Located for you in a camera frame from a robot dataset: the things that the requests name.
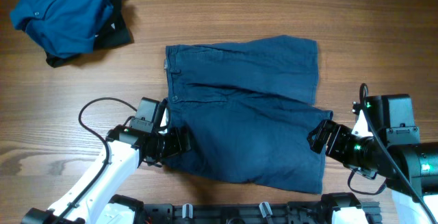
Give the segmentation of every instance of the denim shorts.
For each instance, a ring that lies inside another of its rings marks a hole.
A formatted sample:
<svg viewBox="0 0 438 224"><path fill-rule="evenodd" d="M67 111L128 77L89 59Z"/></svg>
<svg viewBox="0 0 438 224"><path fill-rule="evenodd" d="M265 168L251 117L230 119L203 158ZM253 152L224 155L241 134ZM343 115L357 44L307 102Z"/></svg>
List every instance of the denim shorts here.
<svg viewBox="0 0 438 224"><path fill-rule="evenodd" d="M171 168L232 183L321 193L325 154L307 134L331 111L312 107L318 85L313 40L166 47L170 126L186 126L192 150Z"/></svg>

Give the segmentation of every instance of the clothing pile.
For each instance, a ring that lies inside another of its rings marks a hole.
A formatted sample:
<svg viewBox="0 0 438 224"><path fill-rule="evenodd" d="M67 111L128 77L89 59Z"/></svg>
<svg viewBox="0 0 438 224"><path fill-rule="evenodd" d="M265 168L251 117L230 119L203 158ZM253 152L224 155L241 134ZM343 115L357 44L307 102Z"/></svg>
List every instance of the clothing pile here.
<svg viewBox="0 0 438 224"><path fill-rule="evenodd" d="M170 127L187 127L192 150L165 164L233 183L321 193L325 152L307 135L331 111L312 107L318 85L313 40L166 47Z"/></svg>
<svg viewBox="0 0 438 224"><path fill-rule="evenodd" d="M57 67L80 53L130 43L121 8L122 0L20 0L10 18Z"/></svg>

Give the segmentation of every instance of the wood grain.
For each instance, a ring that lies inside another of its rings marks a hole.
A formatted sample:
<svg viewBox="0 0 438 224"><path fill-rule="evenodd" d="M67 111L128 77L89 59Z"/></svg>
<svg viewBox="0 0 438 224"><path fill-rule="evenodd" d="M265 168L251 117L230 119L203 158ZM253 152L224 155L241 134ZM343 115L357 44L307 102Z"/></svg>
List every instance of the wood grain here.
<svg viewBox="0 0 438 224"><path fill-rule="evenodd" d="M167 95L164 47L244 42L279 34L318 41L317 106L353 125L352 101L362 82L370 94L412 96L423 142L438 137L438 0L128 0L124 18L135 43L83 55L53 69L43 50L14 31L9 12L18 0L0 0L0 223L18 223L30 208L47 208L90 166L101 145L81 129L88 101ZM101 134L132 114L103 102L85 113ZM327 160L324 192L348 191L349 171ZM373 191L382 179L356 178ZM320 196L251 184L227 184L141 166L118 193L145 203L259 203L313 201ZM377 197L384 223L397 223L390 190Z"/></svg>

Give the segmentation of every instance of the black cable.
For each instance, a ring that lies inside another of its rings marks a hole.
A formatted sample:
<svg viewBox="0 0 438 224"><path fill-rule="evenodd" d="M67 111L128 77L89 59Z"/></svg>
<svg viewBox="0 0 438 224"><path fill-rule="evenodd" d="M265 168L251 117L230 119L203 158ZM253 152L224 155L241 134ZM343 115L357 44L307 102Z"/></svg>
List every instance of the black cable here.
<svg viewBox="0 0 438 224"><path fill-rule="evenodd" d="M397 175L402 180L402 183L404 184L404 186L409 190L409 192L411 193L411 195L413 197L417 198L417 200L419 201L420 205L423 207L425 213L427 214L428 218L430 219L431 223L435 223L436 224L437 221L435 220L432 212L429 210L429 207L426 205L426 203L424 203L424 200L422 199L422 197L420 197L417 194L415 189L409 183L409 181L406 178L406 176L404 176L404 173L397 166L396 162L391 157L391 155L389 154L388 150L386 150L386 147L384 146L382 140L380 139L378 133L376 132L376 128L374 128L374 126L373 126L373 124L371 122L371 119L370 119L370 116L368 114L368 110L367 110L367 107L366 107L365 97L367 97L367 96L368 96L368 86L365 83L361 84L361 88L360 88L360 91L359 91L359 99L360 99L360 102L361 102L361 107L362 107L363 115L365 117L365 120L368 123L368 126L369 126L373 136L376 139L377 144L379 145L379 147L381 148L381 150L385 154L386 158L391 163L392 167L396 170Z"/></svg>
<svg viewBox="0 0 438 224"><path fill-rule="evenodd" d="M123 123L123 126L126 126L126 124L133 118L133 117L135 117L134 115L133 116L129 116L127 119L126 119L126 121Z"/></svg>
<svg viewBox="0 0 438 224"><path fill-rule="evenodd" d="M52 222L52 224L56 224L59 221L61 221L64 216L66 216L76 205L77 203L79 203L81 201L81 198L88 192L88 190L93 186L93 184L98 180L98 178L101 176L101 174L104 172L106 166L108 165L108 161L110 160L110 148L108 147L108 143L107 141L105 141L105 139L103 139L103 137L101 135L99 135L97 132L93 131L91 128L89 128L88 126L86 126L83 122L82 122L82 113L83 111L91 104L97 102L97 101L104 101L104 100L111 100L111 101L118 101L120 103L123 103L127 106L129 106L132 110L137 112L137 109L135 107L133 107L131 104L127 103L126 101L117 99L117 98L113 98L113 97L102 97L102 98L98 98L95 100L92 100L91 102L87 103L79 112L79 117L78 117L78 121L79 124L86 129L87 131L91 132L91 134L95 135L102 143L103 146L105 147L105 159L103 161L102 167L99 170L99 172L94 176L94 178L90 181L90 183L88 183L88 185L81 191L81 193L79 193L77 195L77 197L75 198L75 200L73 200L71 203L69 203L69 205L67 206L67 208L56 218L56 220L54 220L54 222Z"/></svg>
<svg viewBox="0 0 438 224"><path fill-rule="evenodd" d="M350 174L350 176L348 176L348 180L347 180L347 186L350 188L350 190L352 192L359 193L362 195L374 196L374 195L381 194L386 189L386 180L382 183L382 185L377 189L376 192L363 192L363 191L355 190L355 189L351 188L351 180L353 179L353 176L355 176L357 171L358 171L358 169L351 170L351 174Z"/></svg>

